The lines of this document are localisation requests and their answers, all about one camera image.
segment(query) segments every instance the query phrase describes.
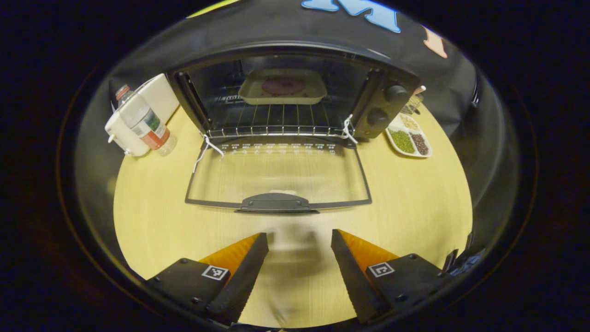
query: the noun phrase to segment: toaster oven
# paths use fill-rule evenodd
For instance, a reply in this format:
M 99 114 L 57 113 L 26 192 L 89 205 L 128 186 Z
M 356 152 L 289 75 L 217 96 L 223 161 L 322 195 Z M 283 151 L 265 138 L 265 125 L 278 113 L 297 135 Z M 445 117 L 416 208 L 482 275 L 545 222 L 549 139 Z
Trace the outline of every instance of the toaster oven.
M 356 143 L 385 130 L 419 86 L 383 54 L 295 42 L 213 52 L 168 77 L 216 147 L 201 146 L 185 201 L 254 213 L 371 203 Z

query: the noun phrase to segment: oven rack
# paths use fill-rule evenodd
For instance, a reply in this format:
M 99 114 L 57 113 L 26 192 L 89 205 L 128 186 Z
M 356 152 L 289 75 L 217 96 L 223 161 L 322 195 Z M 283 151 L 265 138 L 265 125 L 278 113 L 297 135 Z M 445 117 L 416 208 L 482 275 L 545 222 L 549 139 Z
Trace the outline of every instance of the oven rack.
M 327 110 L 337 103 L 321 101 L 315 105 L 248 105 L 238 101 L 239 112 L 220 112 L 207 130 L 210 138 L 239 136 L 344 136 L 344 120 L 349 114 Z M 354 127 L 349 128 L 354 135 Z

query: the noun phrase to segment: oven door handle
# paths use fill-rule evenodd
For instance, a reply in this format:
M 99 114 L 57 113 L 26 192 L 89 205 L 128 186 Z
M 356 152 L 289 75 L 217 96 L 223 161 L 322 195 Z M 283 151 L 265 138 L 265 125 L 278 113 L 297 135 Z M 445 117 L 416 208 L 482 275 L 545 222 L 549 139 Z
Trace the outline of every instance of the oven door handle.
M 309 201 L 305 198 L 283 193 L 267 193 L 245 198 L 242 201 L 242 207 L 235 212 L 261 214 L 319 213 L 319 211 L 309 207 Z

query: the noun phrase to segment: blue letter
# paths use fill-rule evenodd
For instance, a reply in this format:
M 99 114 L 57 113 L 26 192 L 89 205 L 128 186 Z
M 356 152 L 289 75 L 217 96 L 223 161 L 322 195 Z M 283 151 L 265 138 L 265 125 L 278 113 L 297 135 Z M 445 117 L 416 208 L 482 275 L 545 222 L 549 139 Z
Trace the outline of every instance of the blue letter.
M 357 16 L 367 9 L 372 12 L 365 15 L 367 21 L 384 27 L 387 30 L 400 33 L 402 30 L 398 27 L 395 18 L 396 11 L 383 5 L 376 4 L 369 0 L 338 0 L 344 9 L 353 16 Z
M 301 6 L 311 9 L 321 9 L 323 11 L 335 12 L 339 8 L 332 3 L 332 0 L 307 0 L 301 3 Z

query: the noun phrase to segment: bottle label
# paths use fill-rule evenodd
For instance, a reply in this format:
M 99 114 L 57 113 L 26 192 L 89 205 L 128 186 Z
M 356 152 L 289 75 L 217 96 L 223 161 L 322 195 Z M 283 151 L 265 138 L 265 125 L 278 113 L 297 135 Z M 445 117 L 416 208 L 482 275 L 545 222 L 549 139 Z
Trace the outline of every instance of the bottle label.
M 131 130 L 152 149 L 161 147 L 170 135 L 152 109 Z

